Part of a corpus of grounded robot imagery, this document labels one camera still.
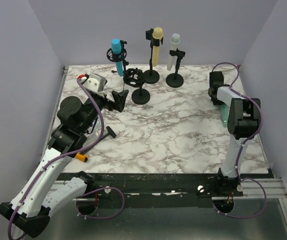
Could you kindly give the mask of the white microphone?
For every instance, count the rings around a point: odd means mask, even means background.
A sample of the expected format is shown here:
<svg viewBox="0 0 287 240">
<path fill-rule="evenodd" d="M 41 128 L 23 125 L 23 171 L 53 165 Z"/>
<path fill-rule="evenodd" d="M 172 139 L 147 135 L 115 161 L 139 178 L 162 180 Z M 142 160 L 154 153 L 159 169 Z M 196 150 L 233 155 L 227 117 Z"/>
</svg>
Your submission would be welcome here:
<svg viewBox="0 0 287 240">
<path fill-rule="evenodd" d="M 181 36 L 178 33 L 174 33 L 170 38 L 169 57 L 168 57 L 168 61 L 167 61 L 167 70 L 168 71 L 172 70 L 172 67 L 174 64 L 174 59 L 175 59 L 175 56 L 171 55 L 171 52 L 177 50 L 180 42 L 181 42 Z"/>
</svg>

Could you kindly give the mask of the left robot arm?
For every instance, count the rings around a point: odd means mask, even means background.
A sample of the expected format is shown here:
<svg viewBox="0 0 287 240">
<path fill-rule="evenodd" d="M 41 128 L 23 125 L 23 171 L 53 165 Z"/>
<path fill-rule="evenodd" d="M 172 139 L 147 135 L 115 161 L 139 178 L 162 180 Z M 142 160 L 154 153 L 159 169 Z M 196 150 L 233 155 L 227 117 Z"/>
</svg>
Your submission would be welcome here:
<svg viewBox="0 0 287 240">
<path fill-rule="evenodd" d="M 112 91 L 113 99 L 99 91 L 85 90 L 88 99 L 82 102 L 77 96 L 68 96 L 59 105 L 59 126 L 51 133 L 47 149 L 38 167 L 10 202 L 0 204 L 0 215 L 8 221 L 7 235 L 14 239 L 12 227 L 25 236 L 38 237 L 48 226 L 51 217 L 76 197 L 88 198 L 99 192 L 94 178 L 84 171 L 78 172 L 63 187 L 50 193 L 50 189 L 64 168 L 82 151 L 93 147 L 103 138 L 101 132 L 93 143 L 85 146 L 86 133 L 97 120 L 102 120 L 102 110 L 122 112 L 128 90 Z"/>
</svg>

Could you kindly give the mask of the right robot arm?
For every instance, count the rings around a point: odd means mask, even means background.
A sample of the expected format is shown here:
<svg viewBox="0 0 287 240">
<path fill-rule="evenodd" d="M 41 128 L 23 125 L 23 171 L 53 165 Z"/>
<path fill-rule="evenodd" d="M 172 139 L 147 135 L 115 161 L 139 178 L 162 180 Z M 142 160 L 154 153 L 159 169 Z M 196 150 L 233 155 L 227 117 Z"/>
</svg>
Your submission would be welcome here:
<svg viewBox="0 0 287 240">
<path fill-rule="evenodd" d="M 229 109 L 227 130 L 230 140 L 220 173 L 225 178 L 235 179 L 239 176 L 249 141 L 261 129 L 261 101 L 259 98 L 250 98 L 237 93 L 224 83 L 221 71 L 209 73 L 208 95 L 213 105 L 226 105 Z"/>
</svg>

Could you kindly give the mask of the mint green microphone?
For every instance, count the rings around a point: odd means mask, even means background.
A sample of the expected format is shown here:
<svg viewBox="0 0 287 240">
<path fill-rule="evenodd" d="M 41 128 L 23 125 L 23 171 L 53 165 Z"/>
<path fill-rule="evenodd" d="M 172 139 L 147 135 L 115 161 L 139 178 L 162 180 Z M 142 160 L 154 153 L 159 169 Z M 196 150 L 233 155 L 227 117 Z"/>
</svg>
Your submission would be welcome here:
<svg viewBox="0 0 287 240">
<path fill-rule="evenodd" d="M 224 128 L 227 128 L 229 118 L 229 107 L 226 104 L 222 104 L 219 110 L 220 110 L 221 123 Z"/>
</svg>

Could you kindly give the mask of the black shock-mount round stand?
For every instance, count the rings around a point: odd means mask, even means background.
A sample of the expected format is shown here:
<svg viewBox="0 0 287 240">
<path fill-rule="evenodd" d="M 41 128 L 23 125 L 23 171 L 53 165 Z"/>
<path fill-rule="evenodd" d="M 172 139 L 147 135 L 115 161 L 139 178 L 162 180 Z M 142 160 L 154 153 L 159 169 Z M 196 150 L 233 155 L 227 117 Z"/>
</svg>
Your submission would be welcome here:
<svg viewBox="0 0 287 240">
<path fill-rule="evenodd" d="M 144 105 L 149 102 L 151 96 L 146 89 L 143 89 L 143 85 L 146 81 L 141 69 L 129 68 L 124 71 L 123 82 L 130 87 L 136 88 L 131 94 L 131 99 L 135 104 Z"/>
</svg>

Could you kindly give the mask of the short black clip stand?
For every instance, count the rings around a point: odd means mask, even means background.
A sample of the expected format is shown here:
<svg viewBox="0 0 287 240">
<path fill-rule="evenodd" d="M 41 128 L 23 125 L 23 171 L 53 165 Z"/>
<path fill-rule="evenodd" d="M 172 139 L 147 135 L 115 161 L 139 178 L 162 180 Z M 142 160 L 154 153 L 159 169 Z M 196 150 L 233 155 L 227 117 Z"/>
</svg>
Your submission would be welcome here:
<svg viewBox="0 0 287 240">
<path fill-rule="evenodd" d="M 166 84 L 172 88 L 179 88 L 184 84 L 184 79 L 183 77 L 178 73 L 180 65 L 181 65 L 181 61 L 182 59 L 185 57 L 186 52 L 185 51 L 181 51 L 177 48 L 176 51 L 172 51 L 170 53 L 171 55 L 177 57 L 176 60 L 176 64 L 175 64 L 175 72 L 169 74 L 166 77 Z"/>
</svg>

